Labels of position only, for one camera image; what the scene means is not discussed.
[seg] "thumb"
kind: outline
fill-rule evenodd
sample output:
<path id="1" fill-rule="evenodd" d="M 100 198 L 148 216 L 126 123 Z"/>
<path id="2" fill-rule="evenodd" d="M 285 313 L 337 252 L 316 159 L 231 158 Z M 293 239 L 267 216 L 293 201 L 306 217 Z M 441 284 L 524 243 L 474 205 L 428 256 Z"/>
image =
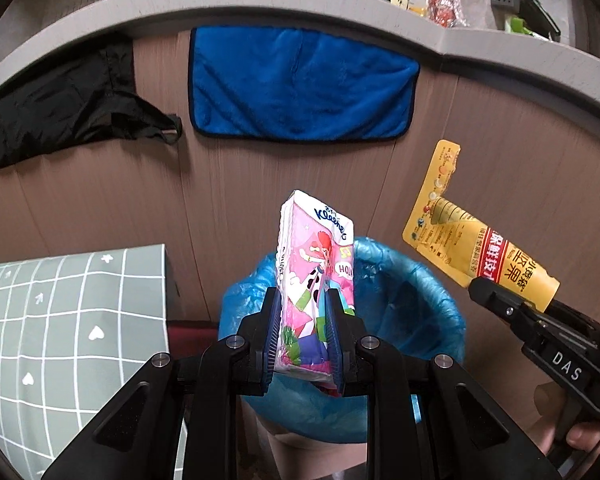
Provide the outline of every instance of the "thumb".
<path id="1" fill-rule="evenodd" d="M 600 422 L 581 422 L 567 433 L 567 444 L 573 449 L 592 451 L 600 442 Z"/>

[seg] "silver bolt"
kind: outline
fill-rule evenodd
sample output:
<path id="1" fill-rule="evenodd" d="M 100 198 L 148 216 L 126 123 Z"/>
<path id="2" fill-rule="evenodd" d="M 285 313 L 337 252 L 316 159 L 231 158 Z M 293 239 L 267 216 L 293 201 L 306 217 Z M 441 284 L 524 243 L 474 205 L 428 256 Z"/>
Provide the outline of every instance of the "silver bolt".
<path id="1" fill-rule="evenodd" d="M 169 354 L 165 354 L 164 352 L 160 352 L 159 354 L 154 355 L 151 358 L 151 364 L 156 368 L 162 368 L 171 362 L 171 358 Z"/>
<path id="2" fill-rule="evenodd" d="M 433 362 L 437 364 L 440 368 L 451 368 L 454 360 L 451 356 L 446 354 L 438 354 L 434 357 Z"/>
<path id="3" fill-rule="evenodd" d="M 380 346 L 380 341 L 377 337 L 373 337 L 372 335 L 365 335 L 360 340 L 360 345 L 362 348 L 366 348 L 367 350 L 375 350 Z"/>
<path id="4" fill-rule="evenodd" d="M 225 344 L 232 349 L 241 348 L 244 345 L 244 338 L 241 335 L 231 335 L 226 339 Z"/>

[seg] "dark red fabric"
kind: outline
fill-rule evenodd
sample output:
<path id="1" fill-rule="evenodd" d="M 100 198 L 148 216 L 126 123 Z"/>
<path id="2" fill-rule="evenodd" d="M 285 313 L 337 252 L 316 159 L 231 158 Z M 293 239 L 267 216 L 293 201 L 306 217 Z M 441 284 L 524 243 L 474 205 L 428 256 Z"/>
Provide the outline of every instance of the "dark red fabric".
<path id="1" fill-rule="evenodd" d="M 218 324 L 209 321 L 168 321 L 169 352 L 174 359 L 200 355 L 218 340 Z"/>

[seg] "yellow plastic package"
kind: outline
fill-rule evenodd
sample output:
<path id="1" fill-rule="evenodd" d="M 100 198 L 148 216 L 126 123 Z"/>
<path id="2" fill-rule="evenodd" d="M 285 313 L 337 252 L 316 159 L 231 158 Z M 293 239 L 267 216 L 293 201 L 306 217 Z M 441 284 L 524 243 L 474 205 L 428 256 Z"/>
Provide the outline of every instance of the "yellow plastic package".
<path id="1" fill-rule="evenodd" d="M 544 312 L 560 283 L 528 254 L 442 197 L 460 146 L 440 140 L 402 238 L 459 285 L 484 276 Z"/>

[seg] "kleenex tissue package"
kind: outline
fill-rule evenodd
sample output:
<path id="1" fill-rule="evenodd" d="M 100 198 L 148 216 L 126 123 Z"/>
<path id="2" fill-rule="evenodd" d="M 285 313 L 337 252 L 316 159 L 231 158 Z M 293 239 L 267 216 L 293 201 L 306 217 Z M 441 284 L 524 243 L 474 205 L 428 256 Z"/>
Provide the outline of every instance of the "kleenex tissue package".
<path id="1" fill-rule="evenodd" d="M 275 371 L 331 382 L 325 299 L 337 288 L 345 312 L 353 305 L 353 222 L 302 191 L 283 204 L 276 253 L 282 320 Z"/>

